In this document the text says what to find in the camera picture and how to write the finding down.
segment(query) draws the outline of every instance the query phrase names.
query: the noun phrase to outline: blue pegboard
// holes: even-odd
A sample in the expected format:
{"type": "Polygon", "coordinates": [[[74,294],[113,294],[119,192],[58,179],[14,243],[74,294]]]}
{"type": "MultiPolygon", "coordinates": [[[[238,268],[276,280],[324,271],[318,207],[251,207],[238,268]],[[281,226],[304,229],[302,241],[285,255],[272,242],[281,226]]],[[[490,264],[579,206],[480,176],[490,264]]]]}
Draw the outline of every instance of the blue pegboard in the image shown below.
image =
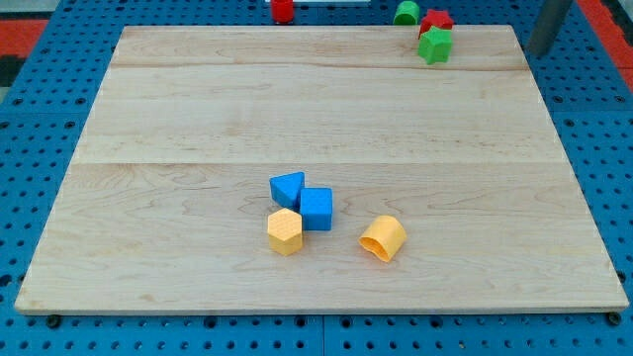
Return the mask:
{"type": "MultiPolygon", "coordinates": [[[[398,1],[296,9],[296,25],[387,25],[398,1]]],[[[459,24],[511,24],[541,1],[424,2],[459,24]]],[[[0,354],[632,354],[633,314],[46,317],[13,303],[123,25],[272,25],[263,0],[64,0],[0,105],[0,354]]],[[[528,56],[629,298],[633,98],[574,5],[528,56]]]]}

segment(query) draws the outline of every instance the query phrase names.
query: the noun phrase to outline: green cylinder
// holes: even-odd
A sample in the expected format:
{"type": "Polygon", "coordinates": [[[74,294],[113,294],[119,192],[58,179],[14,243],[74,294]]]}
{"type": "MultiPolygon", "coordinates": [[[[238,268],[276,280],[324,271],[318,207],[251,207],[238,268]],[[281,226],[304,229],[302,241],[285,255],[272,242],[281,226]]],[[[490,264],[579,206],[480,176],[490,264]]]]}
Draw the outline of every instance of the green cylinder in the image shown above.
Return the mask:
{"type": "Polygon", "coordinates": [[[419,6],[412,1],[403,1],[396,9],[394,25],[417,25],[419,22],[419,6]]]}

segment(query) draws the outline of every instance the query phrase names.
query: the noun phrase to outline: toy block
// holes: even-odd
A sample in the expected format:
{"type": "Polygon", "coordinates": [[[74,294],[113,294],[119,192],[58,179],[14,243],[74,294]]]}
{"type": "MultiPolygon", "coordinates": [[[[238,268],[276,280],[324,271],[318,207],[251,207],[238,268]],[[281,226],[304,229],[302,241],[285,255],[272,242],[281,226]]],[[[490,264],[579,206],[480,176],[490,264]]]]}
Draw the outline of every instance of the toy block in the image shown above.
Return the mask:
{"type": "Polygon", "coordinates": [[[417,39],[419,40],[420,36],[431,29],[431,26],[435,26],[438,29],[442,30],[451,30],[455,22],[451,19],[450,15],[448,15],[448,11],[442,10],[432,10],[428,9],[426,11],[426,16],[422,18],[422,23],[419,26],[419,34],[417,34],[417,39]]]}
{"type": "Polygon", "coordinates": [[[332,229],[332,190],[302,189],[299,212],[304,219],[304,230],[332,229]]]}
{"type": "Polygon", "coordinates": [[[381,261],[389,262],[407,240],[400,222],[390,216],[379,216],[367,227],[358,242],[381,261]]]}
{"type": "Polygon", "coordinates": [[[447,62],[453,41],[450,30],[440,30],[435,26],[422,34],[419,39],[417,54],[426,59],[426,64],[447,62]]]}
{"type": "Polygon", "coordinates": [[[419,6],[412,1],[403,1],[396,8],[394,25],[416,25],[419,21],[419,6]]]}
{"type": "Polygon", "coordinates": [[[270,15],[273,21],[287,24],[295,17],[293,0],[270,0],[270,15]]]}
{"type": "Polygon", "coordinates": [[[268,242],[284,256],[299,251],[304,246],[302,217],[286,208],[268,216],[268,242]]]}
{"type": "Polygon", "coordinates": [[[299,210],[299,192],[304,188],[304,172],[290,173],[270,178],[270,195],[279,206],[299,210]]]}

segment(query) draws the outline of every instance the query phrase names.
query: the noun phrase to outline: wood grain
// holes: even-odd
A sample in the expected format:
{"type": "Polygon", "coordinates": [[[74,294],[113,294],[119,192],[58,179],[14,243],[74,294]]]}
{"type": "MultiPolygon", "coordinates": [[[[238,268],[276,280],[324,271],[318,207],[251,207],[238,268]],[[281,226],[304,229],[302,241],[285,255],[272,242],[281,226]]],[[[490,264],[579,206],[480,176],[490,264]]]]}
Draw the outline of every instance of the wood grain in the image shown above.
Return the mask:
{"type": "Polygon", "coordinates": [[[29,314],[628,306],[510,27],[126,28],[16,301],[29,314]],[[334,192],[270,250],[268,178],[334,192]],[[376,215],[408,240],[357,243],[376,215]]]}

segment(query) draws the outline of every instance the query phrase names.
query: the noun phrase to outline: red cylinder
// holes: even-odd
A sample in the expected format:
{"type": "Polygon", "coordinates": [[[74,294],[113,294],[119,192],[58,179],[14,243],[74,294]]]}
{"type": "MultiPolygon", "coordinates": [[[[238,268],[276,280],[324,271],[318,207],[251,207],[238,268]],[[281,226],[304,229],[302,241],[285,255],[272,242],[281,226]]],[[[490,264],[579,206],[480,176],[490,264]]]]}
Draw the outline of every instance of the red cylinder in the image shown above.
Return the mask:
{"type": "Polygon", "coordinates": [[[295,17],[293,0],[270,0],[270,12],[278,23],[289,23],[295,17]]]}

